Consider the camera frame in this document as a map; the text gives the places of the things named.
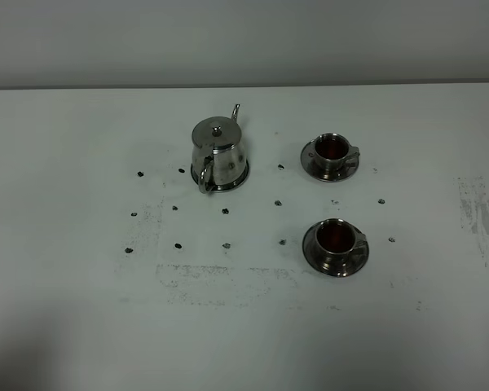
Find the stainless steel teapot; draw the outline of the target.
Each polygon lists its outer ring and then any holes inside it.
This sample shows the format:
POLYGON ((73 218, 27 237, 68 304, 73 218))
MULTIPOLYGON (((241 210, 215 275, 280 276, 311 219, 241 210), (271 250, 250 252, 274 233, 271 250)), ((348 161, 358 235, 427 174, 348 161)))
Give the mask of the stainless steel teapot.
POLYGON ((239 110, 236 104, 231 116, 206 118, 192 130, 192 166, 203 194, 212 193, 211 185, 235 181, 245 170, 248 154, 237 122, 239 110))

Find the teapot steel saucer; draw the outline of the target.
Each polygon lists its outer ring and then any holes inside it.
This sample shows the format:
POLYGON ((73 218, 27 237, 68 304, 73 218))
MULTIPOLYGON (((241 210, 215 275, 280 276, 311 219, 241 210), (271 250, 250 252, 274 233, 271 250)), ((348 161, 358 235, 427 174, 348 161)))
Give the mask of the teapot steel saucer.
MULTIPOLYGON (((192 180, 197 184, 198 183, 198 177, 197 177, 197 174, 195 173, 192 165, 190 167, 190 174, 192 176, 192 180)), ((224 184, 224 185, 211 185, 209 192, 224 192, 224 191, 233 190, 233 189, 239 187, 243 182, 245 182, 248 176, 249 176, 249 162, 247 160, 244 172, 235 181, 224 184)))

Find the far steel saucer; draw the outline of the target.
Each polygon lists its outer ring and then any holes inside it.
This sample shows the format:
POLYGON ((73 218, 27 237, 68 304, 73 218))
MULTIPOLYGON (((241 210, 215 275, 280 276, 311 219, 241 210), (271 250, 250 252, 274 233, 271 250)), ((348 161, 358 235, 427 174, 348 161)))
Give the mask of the far steel saucer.
POLYGON ((353 176, 359 167, 359 156, 347 159, 337 169, 330 169, 317 163, 316 140, 312 140, 302 149, 300 160, 302 168, 313 178, 322 182, 340 182, 353 176))

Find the far steel teacup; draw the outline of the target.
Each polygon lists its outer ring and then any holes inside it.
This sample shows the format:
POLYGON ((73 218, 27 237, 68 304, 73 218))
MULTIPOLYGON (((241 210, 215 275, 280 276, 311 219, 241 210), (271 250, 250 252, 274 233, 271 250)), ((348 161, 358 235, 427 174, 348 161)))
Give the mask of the far steel teacup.
POLYGON ((326 170, 337 170, 343 167, 347 161, 359 157, 359 148, 352 146, 349 141, 340 134, 321 134, 315 139, 314 161, 326 170))

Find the steel teacup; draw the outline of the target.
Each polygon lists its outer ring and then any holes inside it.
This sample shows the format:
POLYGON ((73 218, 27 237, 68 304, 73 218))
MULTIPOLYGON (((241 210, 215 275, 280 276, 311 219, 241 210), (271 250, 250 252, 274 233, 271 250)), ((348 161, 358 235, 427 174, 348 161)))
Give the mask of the steel teacup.
POLYGON ((347 161, 359 157, 359 148, 352 146, 349 141, 340 134, 321 134, 315 139, 314 161, 326 170, 337 170, 343 167, 347 161))
POLYGON ((329 255, 345 255, 360 248, 366 236, 343 219, 329 218, 317 224, 315 241, 329 255))

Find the near steel teacup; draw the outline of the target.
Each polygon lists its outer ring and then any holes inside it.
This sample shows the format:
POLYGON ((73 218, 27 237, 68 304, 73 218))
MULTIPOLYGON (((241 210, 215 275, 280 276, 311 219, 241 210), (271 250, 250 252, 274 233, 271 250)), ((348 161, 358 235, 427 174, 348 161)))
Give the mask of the near steel teacup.
POLYGON ((329 255, 345 255, 360 248, 366 236, 343 219, 329 218, 317 224, 315 241, 329 255))

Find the near steel saucer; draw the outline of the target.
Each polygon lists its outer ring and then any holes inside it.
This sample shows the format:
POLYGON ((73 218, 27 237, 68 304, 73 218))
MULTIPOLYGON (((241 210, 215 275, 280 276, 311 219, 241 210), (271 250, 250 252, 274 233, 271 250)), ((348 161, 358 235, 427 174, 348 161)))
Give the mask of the near steel saucer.
POLYGON ((329 255, 315 241, 317 222, 305 233, 302 241, 303 255, 308 264, 318 272, 335 278, 345 278, 360 271, 368 261, 369 246, 366 242, 345 255, 329 255))

